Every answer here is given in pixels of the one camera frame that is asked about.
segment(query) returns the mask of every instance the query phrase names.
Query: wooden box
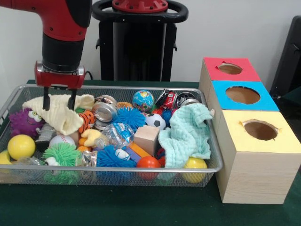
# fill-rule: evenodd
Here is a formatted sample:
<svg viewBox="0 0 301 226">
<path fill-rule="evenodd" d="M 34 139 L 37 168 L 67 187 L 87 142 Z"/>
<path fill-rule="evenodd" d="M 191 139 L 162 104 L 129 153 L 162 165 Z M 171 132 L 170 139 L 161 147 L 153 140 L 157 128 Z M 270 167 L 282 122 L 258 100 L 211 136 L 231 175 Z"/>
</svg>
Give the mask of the wooden box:
<svg viewBox="0 0 301 226">
<path fill-rule="evenodd" d="M 215 110 L 213 127 L 216 133 L 222 110 L 279 111 L 258 81 L 212 81 L 207 104 L 209 109 Z"/>
<path fill-rule="evenodd" d="M 261 81 L 246 58 L 205 57 L 202 64 L 199 90 L 208 102 L 211 81 Z"/>
<path fill-rule="evenodd" d="M 301 163 L 301 144 L 280 112 L 223 110 L 217 138 L 223 203 L 284 202 Z"/>
</svg>

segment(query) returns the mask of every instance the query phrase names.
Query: purple plush toy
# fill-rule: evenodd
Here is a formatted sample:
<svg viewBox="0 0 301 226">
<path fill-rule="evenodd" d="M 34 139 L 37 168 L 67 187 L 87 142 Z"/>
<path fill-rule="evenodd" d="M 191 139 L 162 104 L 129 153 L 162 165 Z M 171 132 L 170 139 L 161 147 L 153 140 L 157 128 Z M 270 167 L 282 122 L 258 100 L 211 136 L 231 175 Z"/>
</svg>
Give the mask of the purple plush toy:
<svg viewBox="0 0 301 226">
<path fill-rule="evenodd" d="M 45 123 L 41 116 L 29 108 L 10 115 L 9 119 L 11 121 L 11 137 L 25 134 L 35 138 L 38 135 L 36 128 L 42 128 Z"/>
</svg>

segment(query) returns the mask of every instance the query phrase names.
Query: green spiky ball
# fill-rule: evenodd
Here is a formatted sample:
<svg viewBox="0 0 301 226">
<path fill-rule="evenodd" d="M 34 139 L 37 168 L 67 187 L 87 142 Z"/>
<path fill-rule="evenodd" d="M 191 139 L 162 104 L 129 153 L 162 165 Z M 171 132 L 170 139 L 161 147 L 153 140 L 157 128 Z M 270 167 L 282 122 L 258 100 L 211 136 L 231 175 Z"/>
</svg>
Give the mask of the green spiky ball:
<svg viewBox="0 0 301 226">
<path fill-rule="evenodd" d="M 43 158 L 54 157 L 61 166 L 76 166 L 80 151 L 75 145 L 60 143 L 49 147 Z M 53 184 L 75 184 L 79 180 L 79 173 L 72 170 L 52 170 L 45 174 L 44 179 Z"/>
</svg>

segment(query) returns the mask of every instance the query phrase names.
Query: baseball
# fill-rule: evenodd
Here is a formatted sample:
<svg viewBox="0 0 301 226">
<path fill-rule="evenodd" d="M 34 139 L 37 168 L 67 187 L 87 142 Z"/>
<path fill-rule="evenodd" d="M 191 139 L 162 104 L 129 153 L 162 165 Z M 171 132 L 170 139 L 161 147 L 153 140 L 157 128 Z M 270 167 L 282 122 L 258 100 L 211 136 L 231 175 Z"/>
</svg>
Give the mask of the baseball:
<svg viewBox="0 0 301 226">
<path fill-rule="evenodd" d="M 59 143 L 66 143 L 70 145 L 75 145 L 74 140 L 70 136 L 64 136 L 64 135 L 57 135 L 49 143 L 49 147 L 59 144 Z"/>
</svg>

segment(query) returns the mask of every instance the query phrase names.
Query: red robot arm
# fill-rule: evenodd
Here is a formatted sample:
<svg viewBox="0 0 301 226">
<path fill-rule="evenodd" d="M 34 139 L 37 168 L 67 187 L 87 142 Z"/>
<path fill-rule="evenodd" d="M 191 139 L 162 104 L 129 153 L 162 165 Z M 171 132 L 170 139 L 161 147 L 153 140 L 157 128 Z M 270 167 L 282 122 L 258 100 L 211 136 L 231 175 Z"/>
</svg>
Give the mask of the red robot arm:
<svg viewBox="0 0 301 226">
<path fill-rule="evenodd" d="M 69 108 L 74 107 L 76 89 L 84 81 L 79 66 L 92 0 L 0 0 L 0 6 L 37 13 L 43 22 L 42 62 L 35 66 L 36 83 L 44 86 L 44 109 L 50 100 L 48 87 L 63 86 L 72 90 Z"/>
</svg>

